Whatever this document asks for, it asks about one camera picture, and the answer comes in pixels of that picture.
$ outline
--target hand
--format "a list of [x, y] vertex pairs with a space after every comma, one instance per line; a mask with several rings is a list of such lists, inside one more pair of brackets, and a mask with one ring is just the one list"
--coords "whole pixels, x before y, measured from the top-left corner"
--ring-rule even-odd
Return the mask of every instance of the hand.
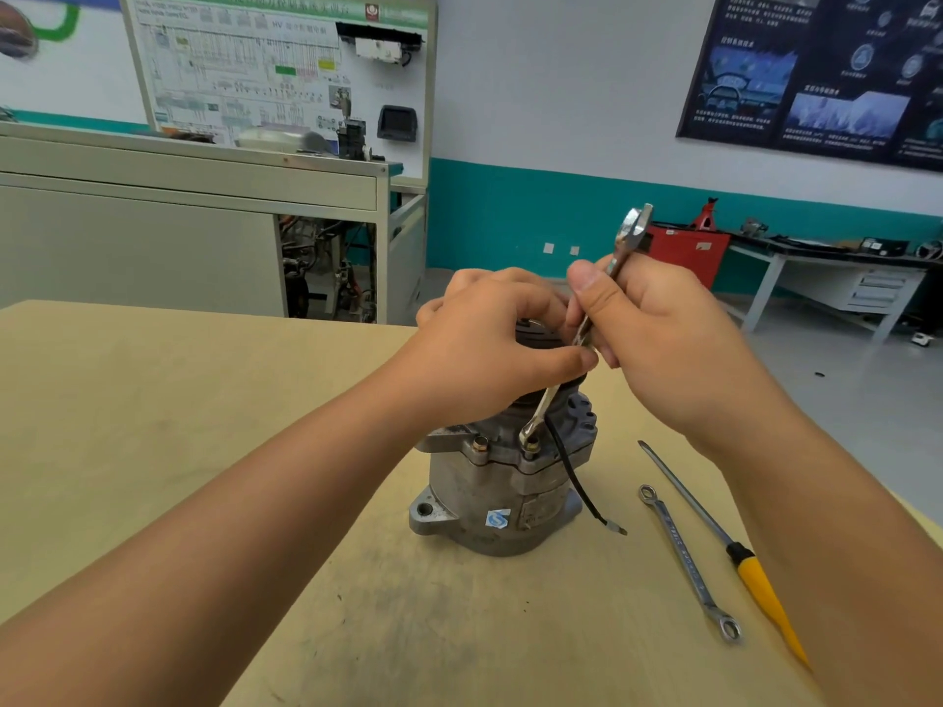
[[404, 391], [418, 393], [432, 428], [495, 415], [517, 397], [594, 368], [593, 350], [534, 350], [519, 345], [527, 318], [560, 328], [567, 307], [546, 281], [510, 269], [456, 272], [444, 298], [418, 311], [418, 332], [390, 361]]
[[580, 260], [567, 281], [567, 331], [592, 318], [593, 343], [639, 401], [695, 448], [749, 435], [798, 411], [691, 271], [635, 254], [616, 282]]

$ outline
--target desk leg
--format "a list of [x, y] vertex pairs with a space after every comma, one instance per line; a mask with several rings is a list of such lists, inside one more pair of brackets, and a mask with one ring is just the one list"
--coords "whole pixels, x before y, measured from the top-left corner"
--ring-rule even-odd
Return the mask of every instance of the desk leg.
[[884, 319], [881, 320], [881, 324], [878, 325], [877, 329], [874, 331], [871, 342], [880, 344], [888, 339], [888, 335], [894, 330], [897, 321], [901, 319], [903, 311], [907, 309], [907, 305], [910, 304], [914, 293], [916, 293], [916, 289], [920, 287], [920, 283], [923, 282], [925, 276], [926, 273], [924, 272], [918, 278], [908, 280], [906, 284], [903, 285], [901, 291], [897, 294], [897, 299], [894, 300], [894, 304], [890, 307], [890, 312], [885, 315]]
[[756, 328], [756, 323], [759, 322], [760, 315], [763, 314], [763, 309], [770, 300], [772, 288], [776, 286], [776, 281], [779, 280], [779, 273], [782, 271], [784, 265], [784, 255], [773, 255], [770, 259], [770, 267], [767, 268], [766, 275], [763, 276], [763, 282], [760, 283], [756, 295], [753, 296], [753, 302], [749, 306], [747, 317], [743, 319], [743, 324], [740, 325], [741, 332], [752, 332]]

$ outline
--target forearm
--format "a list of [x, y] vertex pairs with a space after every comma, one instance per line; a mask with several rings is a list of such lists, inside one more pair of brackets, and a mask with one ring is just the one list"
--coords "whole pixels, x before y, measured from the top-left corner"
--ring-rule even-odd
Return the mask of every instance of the forearm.
[[797, 408], [727, 447], [749, 538], [833, 704], [931, 704], [943, 662], [943, 552]]
[[408, 402], [382, 369], [13, 618], [0, 697], [217, 704], [427, 430]]

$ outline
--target person's right hand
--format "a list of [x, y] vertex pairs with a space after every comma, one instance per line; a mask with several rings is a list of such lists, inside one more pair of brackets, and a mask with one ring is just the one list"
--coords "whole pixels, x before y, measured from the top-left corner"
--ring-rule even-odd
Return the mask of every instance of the person's right hand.
[[565, 326], [589, 315], [593, 343], [652, 414], [695, 448], [722, 449], [795, 411], [691, 271], [634, 254], [614, 282], [608, 261], [570, 266]]

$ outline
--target metal compressor housing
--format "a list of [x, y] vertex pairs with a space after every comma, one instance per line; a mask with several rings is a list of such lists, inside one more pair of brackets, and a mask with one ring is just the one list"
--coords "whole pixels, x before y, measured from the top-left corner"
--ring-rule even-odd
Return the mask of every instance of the metal compressor housing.
[[[519, 324], [518, 341], [530, 347], [561, 345], [555, 334], [534, 324]], [[574, 467], [588, 461], [596, 441], [596, 415], [579, 392], [582, 381], [561, 386], [547, 412]], [[485, 555], [520, 555], [583, 510], [546, 428], [529, 447], [534, 451], [523, 451], [518, 442], [542, 394], [521, 397], [474, 424], [435, 430], [418, 443], [417, 449], [432, 455], [429, 486], [409, 506], [414, 533], [444, 535]]]

